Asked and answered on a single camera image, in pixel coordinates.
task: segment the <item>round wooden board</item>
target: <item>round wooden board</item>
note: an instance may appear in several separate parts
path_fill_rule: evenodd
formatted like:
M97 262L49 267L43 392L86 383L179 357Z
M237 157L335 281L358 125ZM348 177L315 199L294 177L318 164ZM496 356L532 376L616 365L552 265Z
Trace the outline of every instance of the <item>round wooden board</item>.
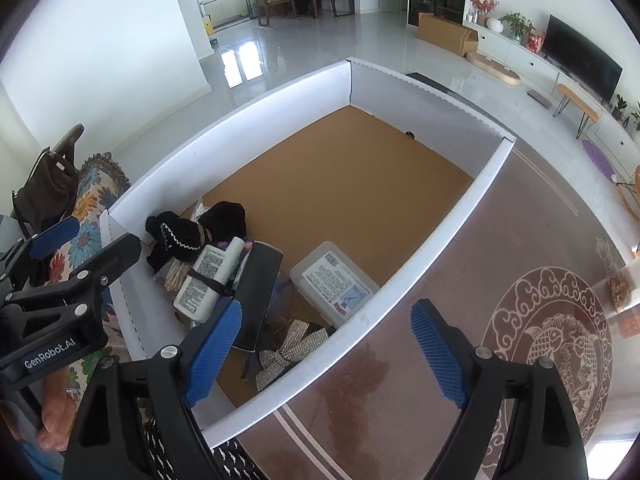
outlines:
M516 74L513 70L508 69L503 64L494 61L493 59L489 59L482 54L478 54L477 52L469 52L466 54L466 60L474 66L488 72L494 77L504 81L507 84L518 86L522 83L520 76Z

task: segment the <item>red flowers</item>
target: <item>red flowers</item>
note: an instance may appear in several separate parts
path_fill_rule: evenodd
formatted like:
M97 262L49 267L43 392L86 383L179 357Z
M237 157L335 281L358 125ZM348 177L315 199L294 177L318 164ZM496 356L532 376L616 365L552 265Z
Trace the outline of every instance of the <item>red flowers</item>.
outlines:
M480 11L481 14L488 14L495 10L500 5L498 0L470 0L474 7Z

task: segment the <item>clear plastic container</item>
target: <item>clear plastic container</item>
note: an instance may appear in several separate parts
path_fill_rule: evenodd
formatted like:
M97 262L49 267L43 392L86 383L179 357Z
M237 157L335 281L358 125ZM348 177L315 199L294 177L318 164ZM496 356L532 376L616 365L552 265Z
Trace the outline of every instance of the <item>clear plastic container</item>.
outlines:
M289 276L300 294L336 328L380 290L331 242L322 242L291 269Z

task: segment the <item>cardboard box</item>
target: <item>cardboard box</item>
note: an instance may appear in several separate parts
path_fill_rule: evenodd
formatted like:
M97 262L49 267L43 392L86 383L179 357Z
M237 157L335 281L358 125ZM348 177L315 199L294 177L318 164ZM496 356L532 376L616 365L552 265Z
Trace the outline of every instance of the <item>cardboard box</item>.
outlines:
M418 16L418 39L465 57L478 50L478 32L459 23L421 12Z
M305 106L292 113L291 102ZM209 447L256 424L350 351L404 298L490 188L514 137L459 100L351 59L260 96L169 154L100 216L103 245L145 242L145 219L199 197L242 203L250 235L281 249L281 273L320 242L338 245L382 288L320 348L267 389L238 380L232 351L193 410ZM145 258L110 285L132 359L179 344L186 329ZM319 322L301 296L290 313Z

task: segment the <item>potted plant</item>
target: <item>potted plant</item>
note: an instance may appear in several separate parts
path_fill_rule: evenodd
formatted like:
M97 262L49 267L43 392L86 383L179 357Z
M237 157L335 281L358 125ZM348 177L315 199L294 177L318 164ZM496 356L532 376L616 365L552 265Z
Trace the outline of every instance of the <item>potted plant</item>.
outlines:
M486 27L486 19L489 17L489 12L493 12L500 5L498 0L471 0L471 3L478 10L478 25L483 27Z
M626 108L626 101L622 98L622 95L620 94L616 94L616 98L618 99L618 102L616 104L616 107L613 108L611 115L613 115L613 118L615 120L619 121L622 118L622 110Z
M509 23L509 28L511 29L510 36L519 43L522 43L525 38L529 39L529 34L531 34L533 30L536 30L531 20L519 12L505 14L500 20Z
M637 111L631 112L631 115L636 120L636 124L634 124L631 129L632 137L637 137L638 135L640 135L640 102L638 102Z

